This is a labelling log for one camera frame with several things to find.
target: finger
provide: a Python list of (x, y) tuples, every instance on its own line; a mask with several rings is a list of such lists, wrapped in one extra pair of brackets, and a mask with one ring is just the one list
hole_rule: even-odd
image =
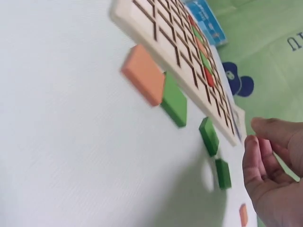
[(274, 118), (253, 118), (251, 126), (258, 136), (284, 148), (287, 148), (291, 137), (303, 129), (303, 123), (286, 122)]
[(258, 138), (258, 141), (262, 162), (268, 177), (276, 183), (293, 183), (293, 178), (285, 173), (284, 169), (274, 156), (270, 141), (262, 138)]
[(266, 174), (261, 175), (259, 168), (260, 160), (258, 139), (255, 136), (248, 136), (245, 140), (245, 153), (242, 167), (245, 188), (255, 208), (265, 193), (277, 188), (277, 184), (268, 179)]
[(290, 159), (290, 153), (289, 150), (286, 148), (283, 148), (275, 143), (271, 143), (271, 147), (273, 149), (273, 151), (284, 161), (284, 163), (287, 165), (287, 167), (289, 169), (291, 169), (291, 171), (293, 171), (297, 176), (301, 177), (299, 175), (299, 171), (297, 171)]

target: green mat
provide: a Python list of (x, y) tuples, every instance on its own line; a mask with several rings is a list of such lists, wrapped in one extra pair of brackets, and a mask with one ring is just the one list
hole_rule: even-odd
[(246, 111), (248, 134), (254, 116), (303, 121), (303, 0), (208, 0), (229, 43), (223, 62), (254, 80), (253, 93), (236, 95)]

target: wooden tile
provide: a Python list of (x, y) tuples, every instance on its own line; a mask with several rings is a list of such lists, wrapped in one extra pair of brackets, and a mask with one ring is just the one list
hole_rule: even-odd
[(196, 27), (196, 23), (195, 23), (195, 21), (194, 21), (194, 19), (192, 18), (191, 15), (188, 16), (188, 19), (189, 19), (190, 24), (191, 24), (192, 26)]
[(132, 48), (121, 71), (152, 106), (161, 104), (165, 78), (143, 45)]
[(208, 54), (204, 45), (200, 42), (199, 38), (196, 37), (196, 42), (199, 50), (204, 54), (205, 57), (208, 58)]
[(212, 67), (210, 66), (208, 59), (207, 59), (206, 56), (202, 53), (202, 51), (200, 51), (200, 56), (201, 56), (203, 65), (204, 65), (205, 67), (208, 68), (208, 71), (209, 71), (210, 73), (213, 73)]
[(219, 186), (222, 190), (232, 187), (231, 176), (229, 172), (228, 163), (223, 159), (216, 159), (216, 169), (218, 175)]
[(214, 86), (214, 78), (207, 67), (204, 67), (204, 73), (207, 80), (207, 83), (210, 87)]
[(203, 119), (199, 127), (199, 131), (203, 138), (203, 142), (206, 146), (209, 156), (215, 156), (218, 152), (219, 139), (216, 131), (214, 130), (213, 123), (208, 117)]
[(240, 207), (240, 217), (241, 217), (242, 227), (246, 227), (246, 225), (248, 223), (246, 204), (242, 204)]
[(187, 99), (169, 72), (165, 73), (162, 108), (178, 127), (186, 126)]

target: orange square tile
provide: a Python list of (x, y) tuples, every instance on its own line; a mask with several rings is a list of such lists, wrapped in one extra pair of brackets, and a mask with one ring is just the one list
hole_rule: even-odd
[(241, 217), (242, 227), (246, 227), (248, 223), (246, 204), (242, 204), (240, 207), (240, 217)]
[(165, 77), (143, 45), (132, 48), (121, 71), (152, 106), (161, 104)]
[(208, 54), (207, 54), (206, 48), (205, 48), (204, 45), (201, 43), (201, 41), (199, 40), (198, 37), (196, 37), (196, 42), (197, 42), (197, 45), (198, 45), (199, 50), (204, 54), (205, 57), (208, 58)]

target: hand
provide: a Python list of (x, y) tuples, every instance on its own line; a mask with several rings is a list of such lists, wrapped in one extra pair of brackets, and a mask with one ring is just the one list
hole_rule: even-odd
[(303, 123), (254, 118), (245, 140), (243, 174), (255, 211), (267, 227), (303, 226), (303, 181), (296, 182), (273, 151), (303, 177)]

